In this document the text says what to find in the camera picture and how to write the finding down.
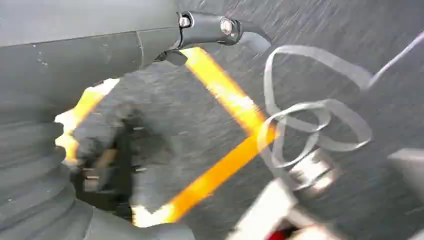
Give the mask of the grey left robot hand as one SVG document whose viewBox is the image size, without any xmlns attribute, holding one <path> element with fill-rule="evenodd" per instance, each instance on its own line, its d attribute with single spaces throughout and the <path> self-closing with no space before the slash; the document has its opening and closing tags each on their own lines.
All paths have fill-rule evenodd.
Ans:
<svg viewBox="0 0 424 240">
<path fill-rule="evenodd" d="M 248 21 L 181 11 L 174 0 L 3 0 L 0 121 L 52 122 L 85 88 L 153 62 L 184 63 L 181 49 L 270 38 Z"/>
</svg>

